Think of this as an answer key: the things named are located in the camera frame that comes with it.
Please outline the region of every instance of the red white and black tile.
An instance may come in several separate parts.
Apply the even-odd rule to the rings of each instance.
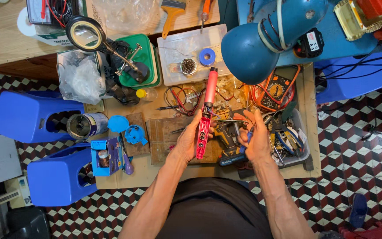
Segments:
[[[3,90],[57,90],[57,86],[41,81],[0,75]],[[358,100],[342,100],[324,106],[318,122],[322,176],[306,179],[286,179],[294,203],[318,232],[347,226],[352,196],[362,193],[367,198],[369,212],[364,229],[382,220],[382,135],[372,135],[366,141],[369,124],[382,131],[380,91]],[[65,130],[68,114],[52,116],[57,130]],[[17,142],[22,169],[30,162],[65,149],[77,142],[26,144]],[[92,183],[92,167],[86,165],[81,176]],[[244,182],[265,206],[257,181]],[[146,188],[98,190],[66,207],[48,207],[47,216],[54,238],[116,238],[124,220]]]

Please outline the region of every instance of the hand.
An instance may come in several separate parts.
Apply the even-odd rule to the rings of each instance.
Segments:
[[[186,127],[186,129],[179,136],[175,148],[171,153],[175,153],[177,157],[184,160],[188,164],[197,155],[197,137],[202,112],[199,109],[193,121]],[[216,122],[212,121],[209,128],[208,139],[213,138],[213,127],[216,126]]]
[[[248,118],[249,123],[247,124],[247,129],[240,128],[238,142],[247,147],[245,154],[248,160],[250,160],[252,164],[266,160],[275,162],[271,156],[272,147],[270,146],[268,129],[263,123],[260,111],[256,110],[254,114],[252,114],[250,111],[244,110],[244,115]],[[247,143],[247,133],[254,125],[253,136],[250,143]]]

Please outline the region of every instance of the yellow tag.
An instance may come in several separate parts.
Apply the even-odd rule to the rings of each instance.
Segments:
[[[104,103],[103,100],[98,102],[96,105],[90,105],[90,104],[85,104],[86,107],[86,113],[98,113],[98,112],[103,112],[104,111]]]

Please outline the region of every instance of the red soldering iron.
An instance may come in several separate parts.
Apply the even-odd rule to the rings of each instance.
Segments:
[[[213,103],[215,101],[216,82],[217,82],[217,68],[210,68],[209,80],[207,81],[206,95],[204,97],[203,116],[201,117],[199,126],[199,135],[197,139],[197,156],[199,160],[203,159],[204,151],[206,150],[207,136],[209,134],[209,127],[212,120]]]

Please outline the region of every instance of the blue plastic stool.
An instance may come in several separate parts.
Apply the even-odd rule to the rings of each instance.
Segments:
[[[382,57],[382,52],[374,53],[371,56],[367,57],[364,61],[374,59],[377,57]],[[324,68],[325,66],[328,66],[330,64],[349,65],[358,63],[359,61],[360,59],[355,59],[353,57],[344,57],[338,59],[319,61],[315,62],[314,64],[315,68]],[[382,64],[382,59],[367,62],[366,64]],[[323,72],[325,75],[328,75],[331,72],[336,71],[340,68],[342,68],[342,66],[330,66],[328,68],[323,69]],[[362,76],[371,72],[375,72],[381,68],[382,66],[357,66],[353,71],[338,78]],[[351,67],[344,68],[336,73],[327,76],[326,78],[331,78],[339,74],[346,73],[350,69]],[[316,93],[316,103],[322,104],[337,100],[351,99],[377,90],[379,88],[382,88],[382,71],[366,77],[359,77],[355,79],[329,79],[327,80],[326,89],[320,93]]]
[[[0,96],[0,134],[23,143],[73,139],[68,133],[48,131],[46,125],[50,115],[76,110],[84,113],[83,103],[63,100],[56,91],[3,91]]]
[[[28,181],[32,203],[42,207],[67,206],[97,191],[96,184],[84,187],[86,182],[78,175],[89,162],[90,144],[80,143],[30,163]]]

